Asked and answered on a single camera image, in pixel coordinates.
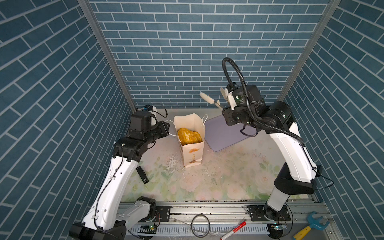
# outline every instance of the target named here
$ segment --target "black mounting plate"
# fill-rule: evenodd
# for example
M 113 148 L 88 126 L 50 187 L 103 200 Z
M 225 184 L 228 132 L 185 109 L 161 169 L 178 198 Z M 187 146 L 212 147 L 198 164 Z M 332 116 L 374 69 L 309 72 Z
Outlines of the black mounting plate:
M 260 222 L 260 221 L 270 221 L 264 215 L 264 205 L 249 205 L 247 206 L 247 211 L 249 212 L 249 216 L 251 217 L 251 221 Z M 289 222 L 291 220 L 291 216 L 288 212 L 288 208 L 284 205 L 280 211 L 280 219 L 279 222 Z
M 157 213 L 160 213 L 160 222 L 169 222 L 170 206 L 156 206 L 155 214 Z

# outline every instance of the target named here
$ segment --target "floral tablecloth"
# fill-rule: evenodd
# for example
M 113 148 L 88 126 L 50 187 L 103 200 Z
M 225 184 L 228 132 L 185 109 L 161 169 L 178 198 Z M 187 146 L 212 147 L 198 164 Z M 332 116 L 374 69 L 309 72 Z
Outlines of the floral tablecloth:
M 139 163 L 149 183 L 144 185 L 135 171 L 122 202 L 140 196 L 156 201 L 266 200 L 283 163 L 277 145 L 263 131 L 220 152 L 205 143 L 202 164 L 184 168 L 177 138 L 168 136 L 157 140 Z

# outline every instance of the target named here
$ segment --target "red marker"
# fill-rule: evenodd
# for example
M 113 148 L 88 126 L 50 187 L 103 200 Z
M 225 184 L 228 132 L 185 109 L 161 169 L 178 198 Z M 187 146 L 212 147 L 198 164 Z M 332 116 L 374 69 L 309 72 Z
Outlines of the red marker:
M 222 236 L 220 238 L 220 240 L 225 240 L 227 238 L 229 238 L 229 236 L 231 236 L 232 234 L 234 234 L 235 232 L 239 231 L 240 228 L 244 227 L 247 223 L 244 221 L 242 222 L 238 227 L 236 227 L 235 229 L 233 229 L 232 231 L 230 231 L 229 233 L 225 234 L 224 236 Z

